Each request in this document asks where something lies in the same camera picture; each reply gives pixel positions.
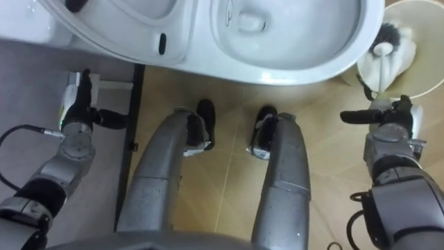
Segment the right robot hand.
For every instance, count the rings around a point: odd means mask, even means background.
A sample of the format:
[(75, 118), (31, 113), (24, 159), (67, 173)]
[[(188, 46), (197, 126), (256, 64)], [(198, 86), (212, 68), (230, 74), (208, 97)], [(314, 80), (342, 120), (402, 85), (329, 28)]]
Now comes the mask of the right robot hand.
[(417, 139), (422, 124), (423, 109), (413, 105), (410, 97), (401, 95), (392, 101), (388, 97), (377, 97), (365, 110), (345, 110), (340, 113), (341, 120), (346, 124), (368, 124), (374, 130), (385, 124), (398, 124), (407, 130), (409, 137)]

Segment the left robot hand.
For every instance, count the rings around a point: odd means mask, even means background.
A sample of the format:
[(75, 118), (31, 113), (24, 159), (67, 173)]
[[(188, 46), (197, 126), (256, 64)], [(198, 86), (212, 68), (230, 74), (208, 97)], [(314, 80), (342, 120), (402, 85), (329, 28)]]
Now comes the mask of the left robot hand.
[(128, 127), (129, 116), (121, 113), (92, 107), (92, 81), (90, 70), (80, 73), (79, 85), (69, 85), (65, 91), (61, 112), (60, 130), (70, 123), (80, 122), (90, 129), (93, 124), (113, 130)]

